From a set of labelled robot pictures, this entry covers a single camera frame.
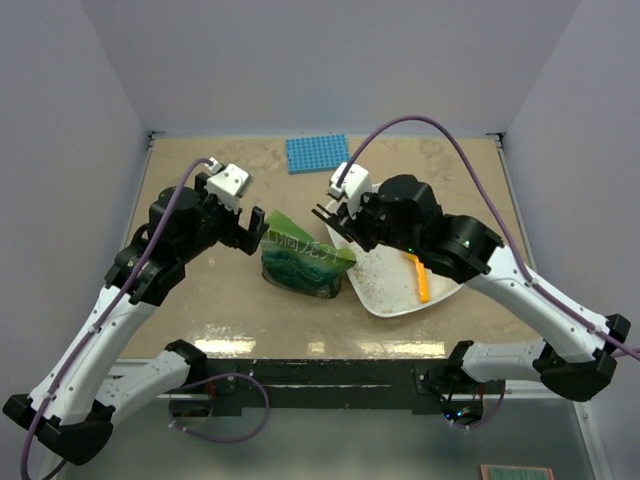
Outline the green litter bag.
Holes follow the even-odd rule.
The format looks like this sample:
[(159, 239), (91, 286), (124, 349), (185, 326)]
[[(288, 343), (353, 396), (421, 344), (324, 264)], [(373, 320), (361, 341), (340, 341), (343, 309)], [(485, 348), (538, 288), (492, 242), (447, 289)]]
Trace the green litter bag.
[(274, 210), (261, 239), (263, 278), (274, 286), (321, 299), (335, 298), (342, 276), (356, 265), (349, 248), (316, 241), (284, 213)]

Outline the white litter box tray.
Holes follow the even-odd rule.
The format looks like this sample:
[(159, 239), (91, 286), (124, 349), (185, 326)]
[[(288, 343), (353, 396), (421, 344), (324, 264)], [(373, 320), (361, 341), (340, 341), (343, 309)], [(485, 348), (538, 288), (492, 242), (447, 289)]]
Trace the white litter box tray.
[(363, 307), (381, 318), (393, 318), (435, 306), (456, 294), (461, 285), (451, 279), (427, 272), (429, 301), (422, 302), (414, 263), (404, 253), (386, 246), (364, 252), (356, 243), (348, 243), (327, 228), (334, 247), (348, 248), (356, 264), (346, 275)]

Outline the orange plastic scoop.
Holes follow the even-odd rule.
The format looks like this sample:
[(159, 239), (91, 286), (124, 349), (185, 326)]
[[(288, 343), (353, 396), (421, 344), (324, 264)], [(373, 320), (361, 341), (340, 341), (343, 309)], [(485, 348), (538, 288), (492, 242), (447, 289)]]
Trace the orange plastic scoop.
[(430, 301), (427, 270), (417, 256), (411, 253), (405, 253), (404, 256), (415, 267), (419, 299), (421, 303), (426, 304)]

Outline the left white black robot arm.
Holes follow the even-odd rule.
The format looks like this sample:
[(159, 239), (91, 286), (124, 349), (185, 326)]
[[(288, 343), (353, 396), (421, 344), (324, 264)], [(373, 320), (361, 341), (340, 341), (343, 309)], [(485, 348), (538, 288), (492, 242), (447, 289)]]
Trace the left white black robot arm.
[(230, 164), (200, 173), (193, 187), (163, 190), (148, 220), (115, 257), (97, 301), (63, 357), (30, 393), (11, 396), (4, 414), (64, 461), (83, 465), (106, 445), (115, 426), (157, 396), (200, 390), (207, 357), (176, 340), (134, 374), (107, 375), (133, 334), (186, 277), (187, 264), (217, 243), (253, 254), (268, 225), (255, 207), (248, 227), (240, 201), (252, 183)]

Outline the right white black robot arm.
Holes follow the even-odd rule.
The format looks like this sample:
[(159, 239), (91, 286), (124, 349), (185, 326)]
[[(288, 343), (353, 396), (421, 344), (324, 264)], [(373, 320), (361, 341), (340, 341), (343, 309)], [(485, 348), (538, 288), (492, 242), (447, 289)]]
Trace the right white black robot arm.
[(519, 265), (513, 248), (484, 223), (444, 213), (429, 184), (401, 174), (374, 186), (363, 172), (349, 174), (346, 187), (332, 180), (329, 194), (335, 207), (313, 212), (343, 239), (365, 252), (385, 246), (413, 254), (427, 270), (492, 299), (539, 334), (524, 343), (459, 342), (444, 368), (452, 390), (523, 380), (586, 402), (611, 383), (629, 321), (589, 310)]

